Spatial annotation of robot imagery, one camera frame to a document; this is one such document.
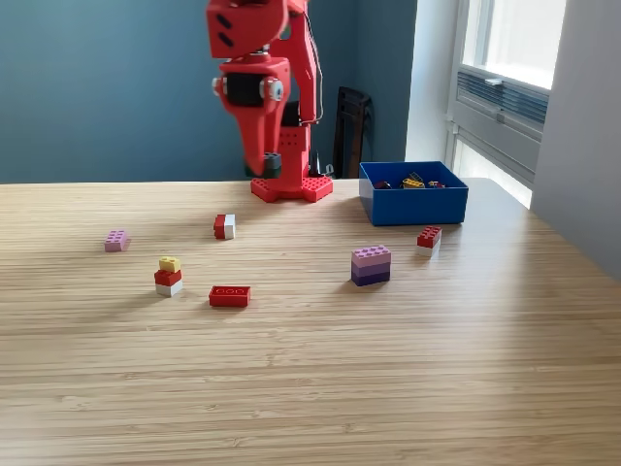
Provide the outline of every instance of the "yellow lego brick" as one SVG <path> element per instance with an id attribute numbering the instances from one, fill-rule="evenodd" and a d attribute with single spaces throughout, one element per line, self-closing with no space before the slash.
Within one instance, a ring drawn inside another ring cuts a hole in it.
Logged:
<path id="1" fill-rule="evenodd" d="M 406 179 L 404 180 L 404 188 L 405 189 L 413 189 L 418 187 L 425 187 L 425 184 L 421 182 L 416 182 L 414 180 Z"/>
<path id="2" fill-rule="evenodd" d="M 160 257 L 159 269 L 175 274 L 181 269 L 181 261 L 176 257 Z"/>

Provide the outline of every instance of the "purple lego brick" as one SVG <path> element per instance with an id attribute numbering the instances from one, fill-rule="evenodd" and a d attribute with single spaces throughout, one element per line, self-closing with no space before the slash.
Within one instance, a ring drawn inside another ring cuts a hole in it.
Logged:
<path id="1" fill-rule="evenodd" d="M 351 280 L 358 286 L 367 286 L 368 284 L 388 282 L 390 280 L 390 272 L 384 272 L 383 274 L 368 275 L 367 277 L 358 277 L 353 272 L 351 273 Z"/>
<path id="2" fill-rule="evenodd" d="M 385 264 L 386 262 L 390 262 L 391 259 L 392 254 L 390 249 L 385 246 L 361 248 L 351 253 L 351 262 L 358 267 Z"/>
<path id="3" fill-rule="evenodd" d="M 383 264 L 368 265 L 367 267 L 358 267 L 355 263 L 351 263 L 351 273 L 357 277 L 368 277 L 369 275 L 384 274 L 390 272 L 390 262 Z"/>
<path id="4" fill-rule="evenodd" d="M 129 239 L 125 230 L 113 230 L 106 238 L 104 250 L 106 252 L 120 252 L 129 246 Z"/>

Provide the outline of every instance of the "red robot base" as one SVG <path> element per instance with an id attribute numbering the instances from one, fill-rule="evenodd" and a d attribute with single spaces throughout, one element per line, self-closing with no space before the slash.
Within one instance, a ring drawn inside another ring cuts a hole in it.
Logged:
<path id="1" fill-rule="evenodd" d="M 250 184 L 252 193 L 265 202 L 278 199 L 304 199 L 317 202 L 330 194 L 332 179 L 309 177 L 309 151 L 311 128 L 309 126 L 281 127 L 278 149 L 282 160 L 279 178 L 263 180 L 255 178 Z"/>

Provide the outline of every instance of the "chair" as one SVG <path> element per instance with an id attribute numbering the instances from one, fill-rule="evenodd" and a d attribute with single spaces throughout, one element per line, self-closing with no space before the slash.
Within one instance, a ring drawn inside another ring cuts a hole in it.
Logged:
<path id="1" fill-rule="evenodd" d="M 362 144 L 367 120 L 371 116 L 371 97 L 359 90 L 349 87 L 339 88 L 337 121 L 334 135 L 333 165 L 336 179 L 358 178 L 358 170 L 362 161 Z M 353 126 L 353 141 L 349 167 L 344 177 L 345 123 Z"/>

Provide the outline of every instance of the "cable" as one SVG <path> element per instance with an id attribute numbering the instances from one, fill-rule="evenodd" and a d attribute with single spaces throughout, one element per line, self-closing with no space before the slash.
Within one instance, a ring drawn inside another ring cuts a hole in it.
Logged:
<path id="1" fill-rule="evenodd" d="M 310 34 L 310 44 L 312 45 L 312 55 L 314 57 L 314 63 L 317 67 L 317 76 L 319 77 L 319 116 L 312 121 L 302 121 L 302 124 L 316 124 L 323 118 L 323 72 L 321 71 L 321 63 L 319 62 L 319 52 L 317 51 L 317 44 L 314 41 L 314 35 L 312 34 L 311 19 L 307 12 L 304 12 L 304 18 L 307 21 Z"/>

